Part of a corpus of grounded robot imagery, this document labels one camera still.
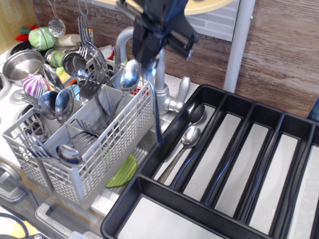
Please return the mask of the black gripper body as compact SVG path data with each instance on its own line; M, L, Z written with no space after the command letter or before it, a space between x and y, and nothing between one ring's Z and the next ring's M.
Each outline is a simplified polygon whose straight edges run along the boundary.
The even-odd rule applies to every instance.
M184 11L186 0L136 0L142 11L137 10L131 3L118 0L116 6L124 13L135 19L140 19L149 27L167 28L184 37L197 37L198 33L187 21Z

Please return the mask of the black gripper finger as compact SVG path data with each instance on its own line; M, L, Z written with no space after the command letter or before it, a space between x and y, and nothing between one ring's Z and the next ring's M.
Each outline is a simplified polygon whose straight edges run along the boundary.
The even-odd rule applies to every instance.
M168 44L169 27L164 22L136 18L134 21L132 53L142 66L150 66Z
M164 35L164 39L169 48L179 56L188 60L192 56L194 44L199 41L199 35L196 32L190 35L168 32Z

